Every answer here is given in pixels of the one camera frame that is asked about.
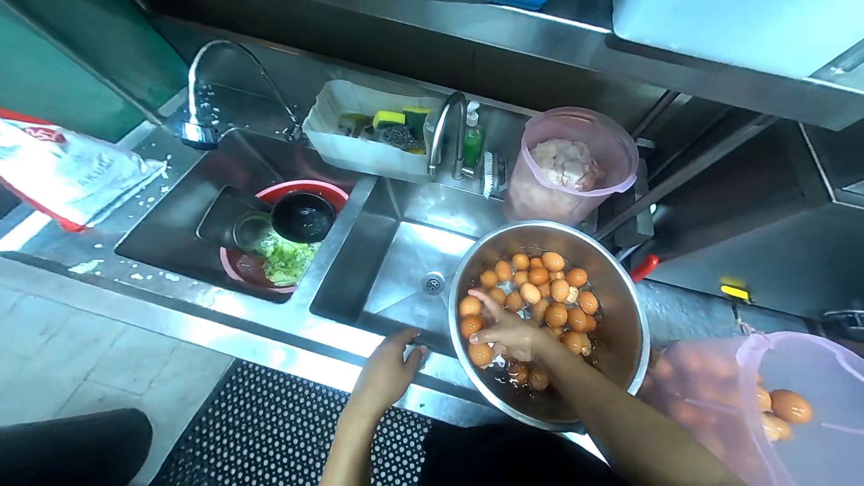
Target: steel bowl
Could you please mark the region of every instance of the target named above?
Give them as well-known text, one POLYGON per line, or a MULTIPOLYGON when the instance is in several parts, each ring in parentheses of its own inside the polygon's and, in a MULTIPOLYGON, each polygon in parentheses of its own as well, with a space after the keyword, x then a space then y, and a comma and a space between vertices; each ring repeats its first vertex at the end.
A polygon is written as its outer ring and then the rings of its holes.
POLYGON ((573 408, 554 391, 532 394, 507 383, 506 371, 501 366, 487 369, 474 366, 467 356, 467 340, 459 332, 458 303, 468 289, 480 286, 484 270, 516 253, 539 256, 543 251, 560 253, 568 267, 579 266, 588 273, 588 283, 600 302, 601 314, 596 330, 600 346, 591 356, 609 380, 635 394, 645 378, 650 347, 648 325, 636 289, 606 248, 572 227, 551 221, 520 221, 479 239, 462 258, 450 286, 450 337, 471 381, 502 412, 548 431, 579 430, 581 425, 573 408))

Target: sink drain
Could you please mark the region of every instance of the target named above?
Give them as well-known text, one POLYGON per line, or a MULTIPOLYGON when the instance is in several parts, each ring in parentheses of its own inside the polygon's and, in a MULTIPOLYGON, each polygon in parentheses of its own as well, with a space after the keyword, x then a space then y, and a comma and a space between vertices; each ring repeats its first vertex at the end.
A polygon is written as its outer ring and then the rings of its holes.
POLYGON ((421 286, 429 295, 438 295, 444 290, 444 276, 440 272, 429 272, 423 277, 421 286))

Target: rubber floor mat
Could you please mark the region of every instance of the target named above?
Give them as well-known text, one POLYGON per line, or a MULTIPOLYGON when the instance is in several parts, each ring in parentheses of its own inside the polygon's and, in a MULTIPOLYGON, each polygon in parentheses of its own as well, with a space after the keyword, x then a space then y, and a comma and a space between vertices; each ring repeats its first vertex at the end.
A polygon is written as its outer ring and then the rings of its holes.
MULTIPOLYGON (((348 393, 236 360, 151 485, 315 486, 348 393)), ((431 421, 391 408, 372 445, 372 484, 416 484, 431 421)))

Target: hand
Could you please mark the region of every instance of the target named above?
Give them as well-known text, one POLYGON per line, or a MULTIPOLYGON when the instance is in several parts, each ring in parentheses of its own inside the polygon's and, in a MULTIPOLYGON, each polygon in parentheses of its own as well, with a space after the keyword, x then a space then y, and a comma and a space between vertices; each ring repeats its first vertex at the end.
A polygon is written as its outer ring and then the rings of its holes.
POLYGON ((483 329, 468 337, 472 344, 494 342, 496 348, 515 360, 534 361, 532 350, 543 339, 551 339, 549 334, 540 330, 533 322, 526 322, 521 317, 501 309, 491 297, 484 292, 470 290, 469 294, 477 297, 492 315, 495 321, 490 329, 483 329))
POLYGON ((374 415, 383 415, 396 403, 414 380, 420 360, 429 353, 421 346, 403 359, 405 347, 419 335, 419 330, 408 328, 387 336, 366 360, 348 403, 374 415))

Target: pink plastic container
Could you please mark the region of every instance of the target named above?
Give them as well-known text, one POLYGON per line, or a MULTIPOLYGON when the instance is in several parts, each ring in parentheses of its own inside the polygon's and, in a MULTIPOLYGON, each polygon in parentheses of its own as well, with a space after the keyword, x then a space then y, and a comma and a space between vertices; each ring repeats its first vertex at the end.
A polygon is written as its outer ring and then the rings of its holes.
POLYGON ((573 226, 615 192, 636 182, 638 152, 630 135, 611 118, 585 108, 565 106, 528 120, 522 148, 504 200, 510 221, 548 220, 573 226), (606 173, 595 189, 580 192, 552 183, 529 150, 552 138, 583 142, 606 173))
POLYGON ((659 357, 638 396, 688 428, 751 485, 860 484, 864 450, 864 359, 827 339, 777 332, 681 341, 659 357), (770 442, 756 402, 790 389, 813 419, 770 442))

